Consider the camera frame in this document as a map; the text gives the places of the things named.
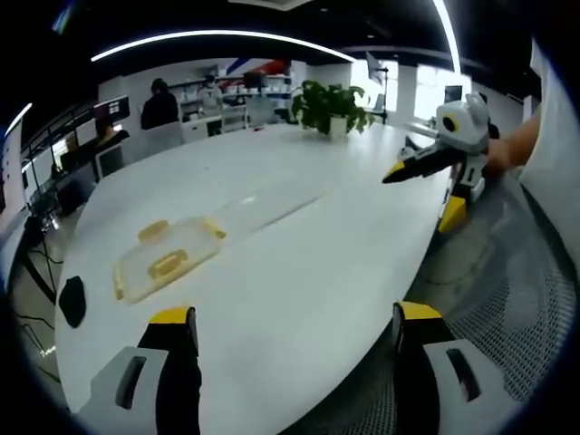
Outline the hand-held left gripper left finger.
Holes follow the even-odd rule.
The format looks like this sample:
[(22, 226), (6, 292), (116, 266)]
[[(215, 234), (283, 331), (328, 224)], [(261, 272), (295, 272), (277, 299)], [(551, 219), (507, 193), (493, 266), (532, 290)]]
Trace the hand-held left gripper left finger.
[(93, 377), (75, 419), (90, 434), (199, 434), (201, 385), (196, 310), (162, 310)]

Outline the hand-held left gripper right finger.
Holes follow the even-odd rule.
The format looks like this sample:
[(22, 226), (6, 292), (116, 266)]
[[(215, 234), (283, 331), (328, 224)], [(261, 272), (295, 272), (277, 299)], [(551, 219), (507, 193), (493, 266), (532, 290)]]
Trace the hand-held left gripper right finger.
[(427, 304), (393, 305), (394, 391), (399, 434), (498, 434), (510, 418), (503, 372), (454, 336)]

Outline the person's right hand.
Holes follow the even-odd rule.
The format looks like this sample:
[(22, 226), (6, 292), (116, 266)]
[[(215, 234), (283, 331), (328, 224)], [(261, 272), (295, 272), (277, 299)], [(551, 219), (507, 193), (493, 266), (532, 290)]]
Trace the person's right hand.
[(512, 160), (512, 142), (509, 139), (490, 139), (487, 151), (487, 163), (483, 174), (487, 178), (498, 177), (515, 168)]

